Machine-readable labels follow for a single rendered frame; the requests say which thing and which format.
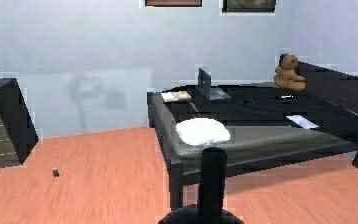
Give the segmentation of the brown teddy bear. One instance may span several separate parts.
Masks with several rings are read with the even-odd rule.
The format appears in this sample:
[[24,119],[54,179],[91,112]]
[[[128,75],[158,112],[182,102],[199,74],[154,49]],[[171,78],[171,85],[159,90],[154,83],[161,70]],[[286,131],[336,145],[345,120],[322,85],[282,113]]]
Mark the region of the brown teddy bear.
[[274,84],[277,88],[302,91],[306,88],[305,78],[296,73],[298,67],[296,55],[286,53],[275,68]]

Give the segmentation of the brown framed picture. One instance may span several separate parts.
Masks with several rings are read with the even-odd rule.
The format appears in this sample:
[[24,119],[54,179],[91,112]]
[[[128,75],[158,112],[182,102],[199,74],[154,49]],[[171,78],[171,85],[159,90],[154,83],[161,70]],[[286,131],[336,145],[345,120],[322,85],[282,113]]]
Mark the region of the brown framed picture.
[[152,7],[201,7],[202,0],[145,0]]

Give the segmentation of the dark green framed picture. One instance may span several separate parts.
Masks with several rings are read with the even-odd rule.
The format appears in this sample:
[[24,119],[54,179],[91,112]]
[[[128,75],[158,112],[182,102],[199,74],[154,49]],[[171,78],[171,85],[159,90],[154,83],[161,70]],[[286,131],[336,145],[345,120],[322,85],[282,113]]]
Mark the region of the dark green framed picture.
[[223,12],[273,13],[277,0],[223,0]]

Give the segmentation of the black bed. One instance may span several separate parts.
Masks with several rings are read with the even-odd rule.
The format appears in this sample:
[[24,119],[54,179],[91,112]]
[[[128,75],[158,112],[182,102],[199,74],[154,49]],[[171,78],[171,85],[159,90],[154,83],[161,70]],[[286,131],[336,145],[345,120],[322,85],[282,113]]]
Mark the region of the black bed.
[[[154,128],[169,175],[171,208],[183,204],[183,188],[199,180],[201,147],[182,142],[176,125],[188,118],[206,117],[224,124],[231,134],[222,144],[227,174],[237,176],[269,168],[353,152],[358,168],[358,77],[302,63],[303,91],[271,84],[224,85],[230,95],[208,100],[198,84],[184,86],[189,102],[164,102],[161,93],[147,95],[149,124]],[[293,95],[290,100],[277,96]],[[301,115],[318,128],[303,129],[287,119]]]

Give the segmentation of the black chest of drawers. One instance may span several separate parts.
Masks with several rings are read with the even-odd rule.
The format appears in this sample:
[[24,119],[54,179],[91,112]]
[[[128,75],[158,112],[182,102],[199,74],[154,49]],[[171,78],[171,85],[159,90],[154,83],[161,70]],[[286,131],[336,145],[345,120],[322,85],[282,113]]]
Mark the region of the black chest of drawers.
[[15,78],[0,79],[0,168],[25,162],[39,138]]

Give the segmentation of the white flat sheet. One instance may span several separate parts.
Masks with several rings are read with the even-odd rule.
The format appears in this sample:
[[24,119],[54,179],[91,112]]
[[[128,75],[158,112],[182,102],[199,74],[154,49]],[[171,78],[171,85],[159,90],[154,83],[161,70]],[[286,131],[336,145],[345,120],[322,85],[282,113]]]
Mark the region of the white flat sheet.
[[318,128],[318,125],[314,124],[313,122],[309,121],[301,115],[289,115],[287,116],[287,119],[292,121],[296,125],[302,127],[303,129]]

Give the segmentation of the dark grey laptop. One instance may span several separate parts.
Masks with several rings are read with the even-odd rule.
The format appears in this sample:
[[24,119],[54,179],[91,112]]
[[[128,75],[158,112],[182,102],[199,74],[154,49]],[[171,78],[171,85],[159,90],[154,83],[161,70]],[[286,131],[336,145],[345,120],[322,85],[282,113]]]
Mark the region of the dark grey laptop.
[[230,97],[221,88],[211,86],[211,75],[202,68],[199,69],[198,73],[198,89],[208,100],[224,100]]

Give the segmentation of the white pillow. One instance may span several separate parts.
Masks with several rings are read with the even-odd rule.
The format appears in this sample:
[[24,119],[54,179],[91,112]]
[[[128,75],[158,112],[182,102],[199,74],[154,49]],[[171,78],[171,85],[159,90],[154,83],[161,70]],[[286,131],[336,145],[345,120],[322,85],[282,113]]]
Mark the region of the white pillow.
[[230,132],[221,122],[210,118],[184,120],[175,129],[180,140],[190,146],[218,144],[231,138]]

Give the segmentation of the pale cream book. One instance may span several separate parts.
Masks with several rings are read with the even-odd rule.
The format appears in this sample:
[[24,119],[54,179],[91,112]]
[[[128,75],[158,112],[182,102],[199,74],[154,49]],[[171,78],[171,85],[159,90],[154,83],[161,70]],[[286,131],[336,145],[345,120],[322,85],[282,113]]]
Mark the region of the pale cream book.
[[191,95],[186,91],[162,92],[161,96],[164,102],[188,101],[191,99]]

